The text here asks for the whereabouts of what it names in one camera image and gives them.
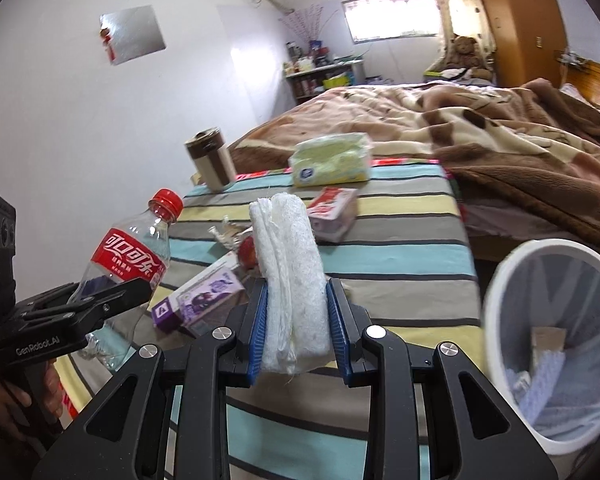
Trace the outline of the left hand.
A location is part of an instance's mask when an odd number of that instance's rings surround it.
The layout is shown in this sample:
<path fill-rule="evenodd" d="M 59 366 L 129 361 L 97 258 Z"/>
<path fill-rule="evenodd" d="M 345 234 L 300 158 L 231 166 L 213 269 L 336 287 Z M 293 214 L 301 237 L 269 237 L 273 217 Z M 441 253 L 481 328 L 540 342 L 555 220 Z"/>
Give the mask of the left hand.
<path fill-rule="evenodd" d="M 64 410 L 64 404 L 62 404 L 60 379 L 54 360 L 48 361 L 45 365 L 43 384 L 43 406 L 53 419 L 58 419 Z M 26 436 L 18 428 L 14 414 L 20 410 L 20 406 L 27 408 L 31 404 L 29 393 L 8 382 L 4 384 L 0 382 L 0 427 L 17 440 L 23 441 Z"/>

